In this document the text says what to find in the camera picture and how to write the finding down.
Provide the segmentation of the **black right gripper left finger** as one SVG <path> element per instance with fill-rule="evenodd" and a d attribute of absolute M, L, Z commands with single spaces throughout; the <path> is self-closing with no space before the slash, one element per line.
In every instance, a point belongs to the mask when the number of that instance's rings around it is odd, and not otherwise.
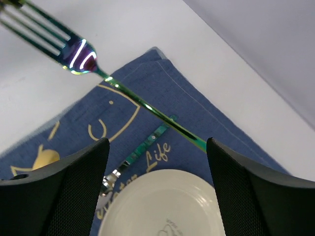
<path fill-rule="evenodd" d="M 107 138 L 0 182 L 2 236 L 88 236 L 108 160 Z"/>

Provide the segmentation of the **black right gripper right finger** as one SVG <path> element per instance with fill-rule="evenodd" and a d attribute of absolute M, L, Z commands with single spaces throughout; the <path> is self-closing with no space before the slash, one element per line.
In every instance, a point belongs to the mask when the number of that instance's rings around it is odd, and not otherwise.
<path fill-rule="evenodd" d="M 313 236 L 315 183 L 251 160 L 213 138 L 207 157 L 227 236 Z"/>

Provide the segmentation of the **metal spoon green handle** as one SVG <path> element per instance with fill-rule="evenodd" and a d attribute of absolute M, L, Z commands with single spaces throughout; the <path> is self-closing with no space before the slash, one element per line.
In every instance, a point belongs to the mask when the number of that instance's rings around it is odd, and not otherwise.
<path fill-rule="evenodd" d="M 161 124 L 153 133 L 151 133 L 125 160 L 119 165 L 118 168 L 114 169 L 112 173 L 103 177 L 101 191 L 96 204 L 96 210 L 100 210 L 109 202 L 113 195 L 113 190 L 116 181 L 122 175 L 126 169 L 135 163 L 143 153 L 157 142 L 158 138 L 163 135 L 169 126 L 165 123 Z"/>

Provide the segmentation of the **cream round plate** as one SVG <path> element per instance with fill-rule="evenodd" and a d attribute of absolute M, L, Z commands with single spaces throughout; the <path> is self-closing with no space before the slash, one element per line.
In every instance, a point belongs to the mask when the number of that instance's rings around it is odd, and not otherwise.
<path fill-rule="evenodd" d="M 110 205 L 100 236 L 223 236 L 214 188 L 180 170 L 158 170 L 127 185 Z"/>

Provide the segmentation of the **iridescent green fork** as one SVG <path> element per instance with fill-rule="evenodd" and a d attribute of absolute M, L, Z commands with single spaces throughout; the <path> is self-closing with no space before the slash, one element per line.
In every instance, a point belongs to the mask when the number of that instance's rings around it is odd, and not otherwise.
<path fill-rule="evenodd" d="M 43 35 L 41 32 L 22 21 L 16 15 L 9 12 L 7 10 L 9 7 L 15 8 L 16 11 L 21 15 L 25 16 L 30 21 L 46 31 L 47 34 L 51 36 L 51 38 Z M 5 20 L 0 21 L 4 27 L 37 48 L 56 63 L 60 64 L 64 70 L 67 70 L 74 75 L 83 75 L 87 73 L 97 74 L 105 82 L 115 87 L 119 92 L 126 95 L 136 104 L 145 108 L 163 122 L 170 125 L 174 130 L 197 146 L 200 150 L 203 152 L 206 151 L 207 144 L 205 140 L 199 138 L 195 134 L 179 125 L 177 122 L 171 120 L 171 118 L 129 90 L 121 82 L 117 81 L 112 76 L 101 70 L 97 64 L 97 55 L 93 46 L 85 38 L 76 34 L 69 27 L 49 15 L 47 12 L 43 11 L 34 3 L 29 0 L 2 0 L 0 2 L 0 12 L 14 21 L 14 23 L 21 25 L 24 29 L 32 32 L 37 38 L 42 39 L 44 42 L 46 42 L 46 44 L 54 48 L 55 51 L 53 52 L 52 50 L 42 46 L 34 39 L 13 27 L 9 22 Z M 52 38 L 59 41 L 60 43 L 57 44 L 52 40 Z"/>

